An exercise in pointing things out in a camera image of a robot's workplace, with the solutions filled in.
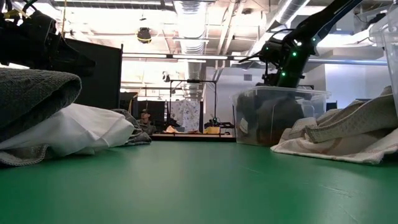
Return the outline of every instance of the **gray towel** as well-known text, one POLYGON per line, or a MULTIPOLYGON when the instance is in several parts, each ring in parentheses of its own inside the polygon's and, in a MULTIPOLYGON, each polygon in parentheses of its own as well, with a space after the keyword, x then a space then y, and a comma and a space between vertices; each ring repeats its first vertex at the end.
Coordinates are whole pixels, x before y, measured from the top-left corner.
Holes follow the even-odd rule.
MULTIPOLYGON (((0 68, 0 142, 39 124, 75 101, 80 78, 65 72, 0 68)), ((47 146, 1 151, 0 164, 40 162, 47 146)))
POLYGON ((150 144, 152 139, 149 137, 147 133, 145 133, 141 127, 139 126, 137 120, 131 116, 131 114, 124 109, 113 109, 117 113, 123 114, 126 120, 128 120, 132 125, 134 125, 134 131, 131 133, 131 136, 124 144, 124 146, 137 146, 142 144, 150 144))

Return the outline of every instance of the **green tabletop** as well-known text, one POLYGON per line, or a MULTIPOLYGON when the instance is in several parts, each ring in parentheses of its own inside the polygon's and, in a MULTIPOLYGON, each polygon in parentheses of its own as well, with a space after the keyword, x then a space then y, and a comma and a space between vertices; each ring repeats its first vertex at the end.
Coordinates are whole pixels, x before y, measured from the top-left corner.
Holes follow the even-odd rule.
POLYGON ((153 142, 0 170, 0 223, 396 223, 398 166, 153 142))

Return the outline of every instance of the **air duct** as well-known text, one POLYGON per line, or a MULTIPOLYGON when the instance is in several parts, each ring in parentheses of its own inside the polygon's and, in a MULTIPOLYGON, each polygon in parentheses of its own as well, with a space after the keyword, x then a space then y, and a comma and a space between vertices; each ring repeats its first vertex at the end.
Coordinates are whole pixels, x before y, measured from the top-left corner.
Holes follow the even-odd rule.
MULTIPOLYGON (((183 54, 195 55, 205 53, 205 43, 197 40, 205 37, 207 3, 200 1, 174 1, 174 8, 178 17, 178 33, 181 38, 181 52, 183 54)), ((205 75, 201 73, 201 63, 187 62, 185 79, 204 80, 205 75)), ((187 98, 198 98, 201 96, 203 85, 185 85, 188 89, 187 98)))
POLYGON ((285 25, 294 19, 295 15, 302 7, 306 6, 310 0, 280 0, 279 7, 276 9, 274 17, 267 25, 267 30, 275 29, 285 25))

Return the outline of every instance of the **beige towel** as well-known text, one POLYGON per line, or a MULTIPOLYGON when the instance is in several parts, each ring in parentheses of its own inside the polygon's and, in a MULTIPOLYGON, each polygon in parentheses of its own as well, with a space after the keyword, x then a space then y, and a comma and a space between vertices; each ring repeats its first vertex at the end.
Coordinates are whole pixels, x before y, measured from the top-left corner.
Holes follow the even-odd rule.
POLYGON ((304 118, 286 129, 274 152, 378 164, 398 150, 398 119, 391 87, 369 101, 354 101, 317 120, 304 118))

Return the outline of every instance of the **person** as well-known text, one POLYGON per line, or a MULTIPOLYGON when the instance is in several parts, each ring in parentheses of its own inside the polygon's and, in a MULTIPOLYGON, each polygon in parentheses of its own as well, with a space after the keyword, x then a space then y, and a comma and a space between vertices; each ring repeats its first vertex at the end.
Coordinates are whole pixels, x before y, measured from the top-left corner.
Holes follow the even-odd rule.
POLYGON ((141 111, 141 119, 138 120, 138 124, 145 133, 151 135, 156 131, 156 127, 150 124, 149 118, 150 113, 146 109, 143 109, 141 111))

